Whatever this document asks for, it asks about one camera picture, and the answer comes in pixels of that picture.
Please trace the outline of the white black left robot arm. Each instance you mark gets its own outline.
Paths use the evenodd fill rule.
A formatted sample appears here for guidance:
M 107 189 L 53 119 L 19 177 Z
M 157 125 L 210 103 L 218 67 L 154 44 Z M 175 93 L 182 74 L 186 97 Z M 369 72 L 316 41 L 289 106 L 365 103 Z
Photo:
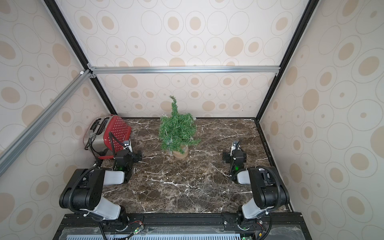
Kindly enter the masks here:
M 99 167 L 77 169 L 59 197 L 59 205 L 75 214 L 98 217 L 102 221 L 119 221 L 124 226 L 129 218 L 124 207 L 102 196 L 103 187 L 129 182 L 133 166 L 142 160 L 142 152 L 122 150 L 114 156 L 112 170 Z

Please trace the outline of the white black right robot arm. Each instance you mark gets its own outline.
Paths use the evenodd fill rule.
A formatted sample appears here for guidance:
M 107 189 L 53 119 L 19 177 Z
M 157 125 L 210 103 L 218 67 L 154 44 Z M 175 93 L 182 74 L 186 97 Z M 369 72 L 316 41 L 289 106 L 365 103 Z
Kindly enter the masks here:
M 247 153 L 234 141 L 230 152 L 223 152 L 230 164 L 229 177 L 236 184 L 251 186 L 252 198 L 238 210 L 238 224 L 260 219 L 290 202 L 289 192 L 275 167 L 246 168 Z

